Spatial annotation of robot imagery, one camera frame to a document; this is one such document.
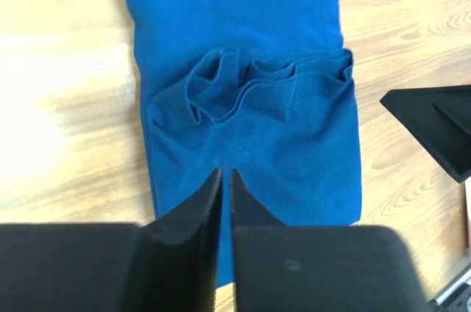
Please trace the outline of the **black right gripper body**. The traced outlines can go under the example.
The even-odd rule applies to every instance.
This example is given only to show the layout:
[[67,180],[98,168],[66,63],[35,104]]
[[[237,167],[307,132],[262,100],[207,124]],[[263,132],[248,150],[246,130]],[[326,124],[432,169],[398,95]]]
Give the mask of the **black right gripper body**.
[[470,267],[465,267],[428,305],[433,312],[470,312]]

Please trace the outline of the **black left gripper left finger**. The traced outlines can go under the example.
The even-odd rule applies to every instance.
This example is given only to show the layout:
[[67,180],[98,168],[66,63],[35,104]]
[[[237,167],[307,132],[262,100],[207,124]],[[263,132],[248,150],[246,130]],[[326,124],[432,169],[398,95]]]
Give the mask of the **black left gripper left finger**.
[[145,311],[213,311],[222,220],[222,171],[144,227]]

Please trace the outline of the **blue Mickey print t-shirt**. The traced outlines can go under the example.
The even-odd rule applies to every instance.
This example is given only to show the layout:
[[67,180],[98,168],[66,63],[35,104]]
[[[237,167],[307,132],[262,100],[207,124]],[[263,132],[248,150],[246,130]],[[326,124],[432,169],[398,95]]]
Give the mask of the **blue Mickey print t-shirt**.
[[339,0],[126,0],[155,213],[238,170],[286,224],[360,219],[353,54]]

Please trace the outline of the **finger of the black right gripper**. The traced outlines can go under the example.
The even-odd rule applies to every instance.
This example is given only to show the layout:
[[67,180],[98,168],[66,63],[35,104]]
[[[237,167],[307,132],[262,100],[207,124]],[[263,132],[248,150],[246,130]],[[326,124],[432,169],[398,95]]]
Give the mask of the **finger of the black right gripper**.
[[458,183],[470,177],[470,86],[394,89],[380,103]]

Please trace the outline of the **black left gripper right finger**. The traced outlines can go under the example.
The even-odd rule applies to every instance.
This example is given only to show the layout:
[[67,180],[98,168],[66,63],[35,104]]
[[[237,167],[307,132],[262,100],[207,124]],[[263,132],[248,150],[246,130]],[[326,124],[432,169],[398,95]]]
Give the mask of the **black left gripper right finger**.
[[233,271],[235,278],[235,302],[237,311],[263,311],[257,307],[259,297],[251,297],[249,283],[253,273],[248,278],[243,277],[243,259],[249,258],[248,249],[242,249],[240,235],[242,229],[255,229],[285,224],[270,212],[249,191],[241,173],[233,169],[230,173],[230,220],[233,240]]

